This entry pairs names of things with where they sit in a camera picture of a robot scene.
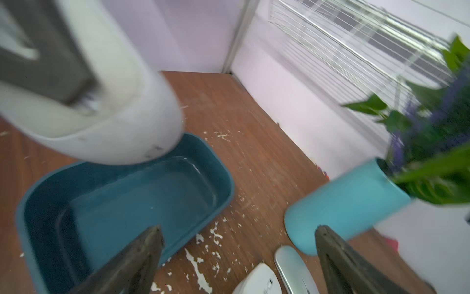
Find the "large white grey mouse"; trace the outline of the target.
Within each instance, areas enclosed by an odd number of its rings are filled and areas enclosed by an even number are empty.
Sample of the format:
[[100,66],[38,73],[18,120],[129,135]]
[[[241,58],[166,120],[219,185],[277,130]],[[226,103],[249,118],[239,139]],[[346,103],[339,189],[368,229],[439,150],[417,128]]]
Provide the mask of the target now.
[[162,157],[184,132],[172,87],[101,1],[1,2],[1,116],[105,165]]

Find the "small white mouse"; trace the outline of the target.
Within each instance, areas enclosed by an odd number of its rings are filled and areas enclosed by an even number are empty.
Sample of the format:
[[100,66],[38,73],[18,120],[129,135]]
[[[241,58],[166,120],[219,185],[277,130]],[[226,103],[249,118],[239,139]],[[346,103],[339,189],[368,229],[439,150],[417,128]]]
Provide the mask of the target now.
[[232,294],[282,294],[282,288],[274,271],[267,264],[259,263]]

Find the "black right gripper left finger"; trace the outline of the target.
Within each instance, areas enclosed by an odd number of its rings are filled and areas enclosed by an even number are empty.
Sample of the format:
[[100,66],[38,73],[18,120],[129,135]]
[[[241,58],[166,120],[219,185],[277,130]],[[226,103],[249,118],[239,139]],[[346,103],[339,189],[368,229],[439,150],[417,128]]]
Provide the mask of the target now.
[[160,226],[148,227],[70,294],[148,294],[164,239]]

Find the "teal plastic storage box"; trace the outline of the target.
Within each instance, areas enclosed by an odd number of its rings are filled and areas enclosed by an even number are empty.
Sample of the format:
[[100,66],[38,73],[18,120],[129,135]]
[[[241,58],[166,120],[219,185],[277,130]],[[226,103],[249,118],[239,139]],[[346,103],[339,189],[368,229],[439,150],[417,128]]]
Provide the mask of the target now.
[[17,232],[38,293],[64,294],[150,226],[162,229],[167,261],[232,201],[233,178],[193,134],[143,164],[76,162],[23,196]]

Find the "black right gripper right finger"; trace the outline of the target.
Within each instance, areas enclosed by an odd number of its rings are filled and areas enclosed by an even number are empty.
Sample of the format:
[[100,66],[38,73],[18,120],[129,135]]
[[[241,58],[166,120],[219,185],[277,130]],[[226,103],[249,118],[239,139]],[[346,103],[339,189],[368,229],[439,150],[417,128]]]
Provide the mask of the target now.
[[407,291],[366,261],[326,225],[315,231],[315,242],[329,294],[405,294]]

